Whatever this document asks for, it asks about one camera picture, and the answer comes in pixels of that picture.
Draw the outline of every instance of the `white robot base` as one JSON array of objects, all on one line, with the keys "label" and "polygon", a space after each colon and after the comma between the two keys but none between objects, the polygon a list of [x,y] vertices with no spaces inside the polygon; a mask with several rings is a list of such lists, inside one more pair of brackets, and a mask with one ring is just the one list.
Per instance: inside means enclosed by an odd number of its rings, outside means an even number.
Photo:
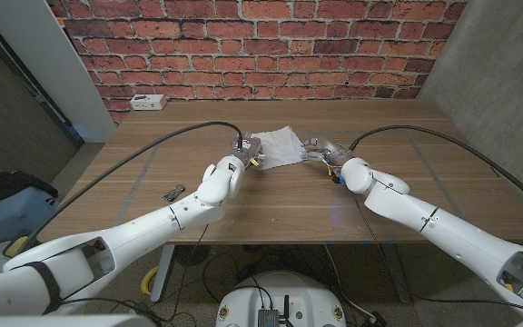
[{"label": "white robot base", "polygon": [[288,271],[261,272],[240,282],[225,295],[216,318],[216,327],[346,326],[340,301],[328,288]]}]

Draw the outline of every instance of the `table surface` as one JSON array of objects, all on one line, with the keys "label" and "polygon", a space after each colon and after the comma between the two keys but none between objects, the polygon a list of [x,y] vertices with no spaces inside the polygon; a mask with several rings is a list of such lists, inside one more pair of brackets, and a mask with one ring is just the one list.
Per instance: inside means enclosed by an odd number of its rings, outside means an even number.
[{"label": "table surface", "polygon": [[[236,124],[244,133],[291,126],[303,141],[328,137],[349,146],[362,133],[392,124],[412,124],[462,141],[456,127],[429,101],[279,101],[168,103],[158,112],[132,112],[75,184],[71,196],[138,148],[185,126],[207,121]],[[167,204],[163,195],[181,183],[196,190],[209,164],[229,150],[235,132],[209,126],[170,139],[102,180],[46,227],[48,241],[125,223]],[[415,131],[394,130],[365,138],[354,154],[373,169],[410,185],[411,195],[454,213],[497,237],[523,243],[523,203],[486,164],[455,144]],[[358,195],[359,202],[364,201]],[[362,206],[382,242],[423,239]],[[170,243],[196,243],[195,227]],[[346,187],[334,184],[323,164],[303,162],[250,169],[227,215],[209,226],[202,243],[365,243],[370,233]]]}]

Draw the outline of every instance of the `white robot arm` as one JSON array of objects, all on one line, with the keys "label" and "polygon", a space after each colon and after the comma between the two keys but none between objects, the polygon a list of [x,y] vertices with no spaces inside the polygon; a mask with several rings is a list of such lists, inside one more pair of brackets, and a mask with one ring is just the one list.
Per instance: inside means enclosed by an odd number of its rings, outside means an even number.
[{"label": "white robot arm", "polygon": [[350,151],[324,138],[310,139],[317,146],[310,158],[324,161],[353,192],[364,194],[364,204],[383,217],[417,231],[445,253],[466,265],[506,302],[523,306],[523,246],[486,233],[436,205],[409,195],[401,179],[376,170]]},{"label": "white robot arm", "polygon": [[[246,164],[261,150],[257,138],[232,144],[232,154],[210,165],[196,192],[152,213],[106,230],[65,236],[17,255],[0,273],[0,316],[67,314],[93,297],[127,265],[184,229],[214,223],[237,195]],[[95,253],[84,255],[86,245]]]}]

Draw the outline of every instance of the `electrical outlet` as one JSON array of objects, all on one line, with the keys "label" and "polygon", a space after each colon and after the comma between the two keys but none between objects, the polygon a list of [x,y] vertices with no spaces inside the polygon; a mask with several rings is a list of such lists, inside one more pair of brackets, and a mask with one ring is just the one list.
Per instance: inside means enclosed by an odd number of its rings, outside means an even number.
[{"label": "electrical outlet", "polygon": [[131,100],[134,110],[162,110],[166,104],[162,94],[137,94]]}]

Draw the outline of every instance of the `white cloth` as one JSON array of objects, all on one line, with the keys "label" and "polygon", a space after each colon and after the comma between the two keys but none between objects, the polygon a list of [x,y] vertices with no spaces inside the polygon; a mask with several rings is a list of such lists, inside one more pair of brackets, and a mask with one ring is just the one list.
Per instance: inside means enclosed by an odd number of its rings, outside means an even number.
[{"label": "white cloth", "polygon": [[265,154],[262,170],[286,164],[296,164],[306,155],[301,141],[289,126],[273,132],[254,133],[252,137],[261,140],[261,151]]}]

